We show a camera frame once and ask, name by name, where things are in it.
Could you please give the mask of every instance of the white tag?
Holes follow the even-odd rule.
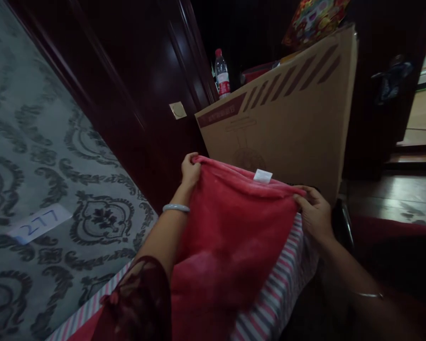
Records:
[[[71,217],[72,213],[62,205],[53,204],[14,224],[14,228],[7,235],[25,245]]]
[[[272,176],[273,176],[273,173],[258,169],[256,171],[256,174],[254,175],[254,181],[268,184],[270,183]]]

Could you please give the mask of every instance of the wooden floor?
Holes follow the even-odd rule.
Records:
[[[344,181],[350,215],[426,225],[426,176],[385,175],[380,182]]]
[[[404,140],[398,145],[426,144],[426,90],[415,94]]]

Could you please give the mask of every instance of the gray damask pattern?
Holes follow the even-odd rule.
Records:
[[[73,217],[27,245],[6,235],[54,203]],[[44,340],[134,257],[155,220],[0,1],[0,340]]]

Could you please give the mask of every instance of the hand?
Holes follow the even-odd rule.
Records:
[[[311,236],[320,246],[334,240],[331,228],[331,207],[323,196],[312,187],[295,186],[306,191],[306,198],[295,194],[293,199],[302,208],[303,230]]]
[[[181,163],[181,173],[183,179],[181,180],[182,185],[189,188],[196,186],[200,177],[200,163],[192,164],[192,158],[199,155],[199,153],[190,153],[185,156],[185,159]]]

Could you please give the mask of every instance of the striped fabric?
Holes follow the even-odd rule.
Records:
[[[295,305],[298,295],[314,276],[319,257],[303,236],[302,221],[297,214],[293,228],[270,276],[248,312],[239,314],[231,340],[277,340]],[[65,341],[99,308],[99,300],[109,295],[130,266],[129,262],[89,301],[56,329],[46,341]]]

